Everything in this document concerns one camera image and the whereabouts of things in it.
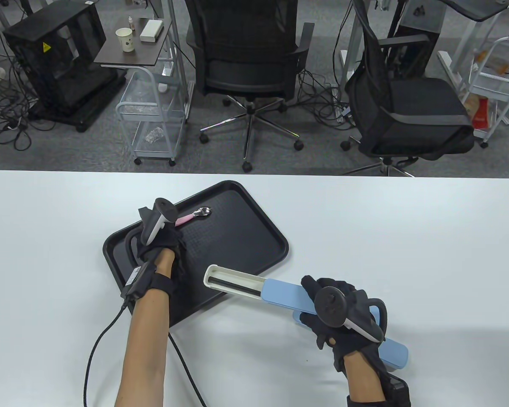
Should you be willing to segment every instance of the white box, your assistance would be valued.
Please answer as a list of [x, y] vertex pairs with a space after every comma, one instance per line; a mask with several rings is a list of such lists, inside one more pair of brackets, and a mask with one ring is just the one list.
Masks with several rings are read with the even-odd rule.
[[140, 34], [140, 41], [156, 42], [163, 25], [164, 22], [162, 20], [149, 20]]

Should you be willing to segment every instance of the red package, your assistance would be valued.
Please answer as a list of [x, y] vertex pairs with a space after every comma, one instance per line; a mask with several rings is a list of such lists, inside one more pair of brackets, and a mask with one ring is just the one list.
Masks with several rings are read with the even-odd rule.
[[479, 99], [479, 108], [477, 109], [477, 113], [473, 116], [473, 120], [471, 120], [473, 124], [473, 128], [475, 130], [485, 130], [489, 128], [489, 100], [488, 99]]

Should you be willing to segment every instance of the paper cup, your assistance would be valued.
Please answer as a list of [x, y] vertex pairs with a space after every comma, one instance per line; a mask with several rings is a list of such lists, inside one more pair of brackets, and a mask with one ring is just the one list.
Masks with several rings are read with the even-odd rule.
[[115, 35], [117, 35], [124, 52], [134, 51], [134, 41], [132, 40], [132, 30], [130, 28], [119, 28], [115, 31]]

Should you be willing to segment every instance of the chair base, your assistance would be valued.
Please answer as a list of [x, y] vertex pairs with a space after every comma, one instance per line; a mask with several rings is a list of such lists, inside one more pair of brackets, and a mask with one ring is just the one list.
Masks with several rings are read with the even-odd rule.
[[280, 105], [280, 109], [279, 109], [280, 111], [285, 111], [286, 108], [282, 107], [282, 106], [286, 106], [286, 105], [284, 105], [283, 99], [278, 99], [278, 100], [273, 101], [272, 103], [268, 103], [266, 106], [262, 106], [258, 109], [255, 108], [254, 102], [247, 101], [247, 102], [245, 102], [245, 105], [243, 105], [239, 100], [237, 100], [233, 96], [227, 96], [227, 99], [224, 99], [222, 101], [222, 103], [225, 106], [229, 106], [231, 103], [234, 103], [235, 105], [237, 105], [241, 109], [243, 109], [245, 112], [238, 114], [237, 116], [231, 117], [229, 119], [223, 120], [222, 122], [218, 122], [216, 124], [212, 124], [211, 126], [201, 128], [200, 129], [200, 142], [202, 144], [205, 144], [210, 140], [210, 138], [206, 134], [207, 130], [211, 130], [212, 128], [219, 128], [222, 126], [226, 126], [227, 124], [234, 123], [240, 119], [245, 118], [247, 120], [247, 136], [245, 138], [245, 145], [243, 147], [243, 165], [241, 166], [241, 168], [243, 169], [243, 172], [250, 173], [253, 168], [251, 163], [249, 162], [249, 157], [251, 156], [251, 145], [252, 145], [252, 138], [253, 138], [252, 128], [253, 128], [253, 123], [255, 121], [260, 122], [262, 124], [266, 124], [270, 127], [276, 128], [277, 130], [284, 132], [288, 136], [295, 138], [296, 141], [294, 142], [294, 149], [296, 151], [300, 151], [301, 149], [303, 149], [303, 141], [301, 141], [298, 134], [296, 134], [293, 131], [288, 130], [287, 128], [284, 128], [283, 126], [281, 126], [279, 124], [272, 122], [271, 120], [268, 120], [268, 119], [260, 116], [268, 108], [275, 106], [277, 104]]
[[414, 175], [411, 175], [407, 171], [404, 171], [401, 168], [396, 167], [396, 165], [394, 165], [392, 163], [392, 159], [380, 159], [379, 163], [375, 163], [375, 164], [371, 164], [371, 165], [366, 165], [365, 167], [356, 168], [356, 169], [353, 169], [351, 171], [347, 171], [346, 173], [343, 173], [341, 175], [356, 174], [356, 173], [359, 173], [361, 171], [366, 171], [366, 170], [373, 169], [373, 168], [379, 168], [379, 171], [381, 171], [383, 176], [387, 176], [387, 177], [389, 177], [390, 173], [392, 172], [392, 170], [394, 170], [394, 171], [397, 171], [397, 172], [399, 172], [400, 174], [402, 174], [404, 176], [415, 178]]

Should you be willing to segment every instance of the pink spoon handle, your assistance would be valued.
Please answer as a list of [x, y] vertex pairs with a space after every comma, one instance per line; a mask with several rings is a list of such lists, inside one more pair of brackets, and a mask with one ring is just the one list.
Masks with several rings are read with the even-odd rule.
[[186, 215], [186, 216], [180, 217], [179, 219], [177, 219], [175, 221], [175, 227], [181, 226], [183, 223], [187, 223], [191, 219], [194, 219], [194, 214], [193, 213], [191, 213], [190, 215]]

